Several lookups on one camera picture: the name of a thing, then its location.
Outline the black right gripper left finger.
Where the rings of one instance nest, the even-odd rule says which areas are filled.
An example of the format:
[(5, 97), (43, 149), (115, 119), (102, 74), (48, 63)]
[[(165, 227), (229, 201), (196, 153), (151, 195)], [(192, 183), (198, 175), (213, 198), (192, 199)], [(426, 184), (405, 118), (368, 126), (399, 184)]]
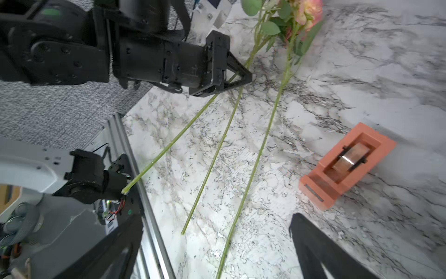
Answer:
[(74, 220), (62, 232), (56, 255), (62, 266), (55, 279), (129, 279), (143, 235), (141, 215), (130, 215), (109, 233), (100, 232), (91, 217)]

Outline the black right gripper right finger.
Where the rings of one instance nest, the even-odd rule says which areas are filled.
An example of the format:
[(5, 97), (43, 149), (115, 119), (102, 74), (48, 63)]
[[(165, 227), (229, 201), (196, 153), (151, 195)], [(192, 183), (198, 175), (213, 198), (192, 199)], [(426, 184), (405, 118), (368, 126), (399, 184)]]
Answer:
[(295, 213), (289, 227), (305, 279), (375, 279), (372, 272), (351, 257), (304, 215)]

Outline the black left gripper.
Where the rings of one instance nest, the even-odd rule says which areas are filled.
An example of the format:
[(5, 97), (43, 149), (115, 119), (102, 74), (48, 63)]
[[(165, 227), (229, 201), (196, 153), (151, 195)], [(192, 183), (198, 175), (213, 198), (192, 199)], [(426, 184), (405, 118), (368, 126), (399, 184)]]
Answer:
[[(123, 88), (147, 81), (170, 93), (184, 87), (206, 97), (252, 82), (252, 73), (230, 52), (230, 37), (212, 31), (204, 46), (137, 33), (121, 34), (115, 48), (115, 76)], [(225, 80), (226, 70), (233, 73)]]

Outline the pink tape dispenser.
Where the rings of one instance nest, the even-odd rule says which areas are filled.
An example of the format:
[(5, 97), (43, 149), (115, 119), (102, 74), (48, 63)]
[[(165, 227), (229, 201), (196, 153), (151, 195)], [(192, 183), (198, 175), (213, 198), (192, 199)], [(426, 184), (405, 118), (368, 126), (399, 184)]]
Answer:
[(327, 210), (395, 146), (389, 137), (359, 123), (300, 179), (298, 188), (319, 210)]

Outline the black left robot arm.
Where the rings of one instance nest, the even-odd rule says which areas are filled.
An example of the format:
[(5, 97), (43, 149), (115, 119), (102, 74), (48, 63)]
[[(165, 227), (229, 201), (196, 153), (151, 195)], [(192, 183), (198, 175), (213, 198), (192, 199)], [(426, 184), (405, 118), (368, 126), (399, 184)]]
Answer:
[(183, 1), (1, 2), (1, 80), (34, 86), (151, 83), (173, 94), (207, 97), (252, 81), (212, 31), (204, 46), (185, 42), (191, 20)]

